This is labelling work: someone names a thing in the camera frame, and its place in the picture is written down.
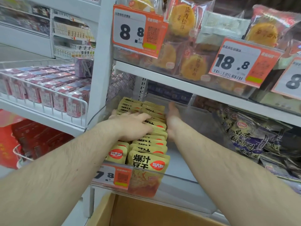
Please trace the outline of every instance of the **floor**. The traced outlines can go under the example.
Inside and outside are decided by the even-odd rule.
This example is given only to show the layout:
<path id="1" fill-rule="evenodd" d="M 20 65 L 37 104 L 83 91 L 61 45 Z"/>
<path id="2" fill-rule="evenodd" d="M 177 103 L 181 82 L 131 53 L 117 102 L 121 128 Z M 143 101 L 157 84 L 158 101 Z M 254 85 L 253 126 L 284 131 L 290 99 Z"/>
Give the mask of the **floor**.
<path id="1" fill-rule="evenodd" d="M 0 44 L 0 62 L 22 61 L 22 60 L 45 60 L 48 57 L 27 52 L 18 48 Z M 13 169 L 0 166 L 0 179 L 8 175 Z M 67 217 L 62 226 L 84 226 L 87 218 L 83 215 L 83 203 L 80 200 Z"/>

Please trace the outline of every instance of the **price tag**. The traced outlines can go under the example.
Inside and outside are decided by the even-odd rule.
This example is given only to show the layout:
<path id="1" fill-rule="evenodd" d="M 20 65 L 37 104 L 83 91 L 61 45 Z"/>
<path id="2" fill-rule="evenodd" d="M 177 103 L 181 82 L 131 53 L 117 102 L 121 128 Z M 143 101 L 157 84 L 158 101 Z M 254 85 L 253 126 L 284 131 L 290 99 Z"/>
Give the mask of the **price tag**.
<path id="1" fill-rule="evenodd" d="M 282 54 L 274 48 L 225 38 L 209 74 L 259 88 Z"/>
<path id="2" fill-rule="evenodd" d="M 103 163 L 100 169 L 96 172 L 92 182 L 102 183 L 106 186 L 109 185 L 127 190 L 131 175 L 132 169 Z"/>
<path id="3" fill-rule="evenodd" d="M 295 57 L 271 90 L 301 100 L 301 57 Z"/>
<path id="4" fill-rule="evenodd" d="M 158 58 L 168 23 L 163 16 L 114 5 L 113 43 Z"/>

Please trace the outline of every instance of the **left hand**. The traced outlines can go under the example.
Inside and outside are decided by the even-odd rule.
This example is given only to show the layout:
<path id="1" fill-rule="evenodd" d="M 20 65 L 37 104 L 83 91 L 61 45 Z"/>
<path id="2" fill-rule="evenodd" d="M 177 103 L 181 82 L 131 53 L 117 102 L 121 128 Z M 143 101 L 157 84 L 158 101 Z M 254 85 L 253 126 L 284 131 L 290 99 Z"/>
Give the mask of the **left hand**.
<path id="1" fill-rule="evenodd" d="M 122 115 L 116 115 L 116 110 L 113 110 L 109 120 L 114 122 L 116 129 L 118 129 L 119 140 L 127 142 L 137 140 L 153 131 L 151 126 L 142 123 L 149 118 L 151 115 L 147 113 L 131 114 L 126 112 Z"/>

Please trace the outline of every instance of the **hand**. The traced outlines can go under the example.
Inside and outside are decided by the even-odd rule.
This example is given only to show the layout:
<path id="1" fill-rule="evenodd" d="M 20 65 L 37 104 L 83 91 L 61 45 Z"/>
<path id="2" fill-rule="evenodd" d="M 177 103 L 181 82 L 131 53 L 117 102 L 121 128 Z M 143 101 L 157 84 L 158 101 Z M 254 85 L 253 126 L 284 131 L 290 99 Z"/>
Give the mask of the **hand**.
<path id="1" fill-rule="evenodd" d="M 122 115 L 116 115 L 116 110 L 113 110 L 109 120 L 112 120 L 115 124 L 115 128 L 118 130 L 119 140 L 121 141 L 133 141 L 137 140 L 147 133 L 151 133 L 153 128 L 142 122 L 151 118 L 151 115 L 146 113 L 124 113 Z"/>
<path id="2" fill-rule="evenodd" d="M 166 116 L 167 122 L 167 135 L 168 139 L 171 141 L 175 141 L 175 131 L 178 128 L 179 122 L 182 122 L 179 110 L 176 108 L 174 102 L 170 102 L 168 104 L 168 114 Z"/>

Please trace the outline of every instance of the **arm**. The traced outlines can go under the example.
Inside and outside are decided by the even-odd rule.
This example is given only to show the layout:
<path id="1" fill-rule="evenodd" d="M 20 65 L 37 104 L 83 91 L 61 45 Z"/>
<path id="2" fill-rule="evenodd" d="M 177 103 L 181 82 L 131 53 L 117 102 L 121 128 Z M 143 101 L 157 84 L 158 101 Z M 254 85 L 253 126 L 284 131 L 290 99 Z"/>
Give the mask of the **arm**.
<path id="1" fill-rule="evenodd" d="M 289 186 L 185 124 L 174 103 L 169 110 L 168 137 L 232 226 L 300 225 L 301 197 Z"/>
<path id="2" fill-rule="evenodd" d="M 90 131 L 0 180 L 1 225 L 61 226 L 118 141 L 150 132 L 148 114 L 125 114 Z"/>

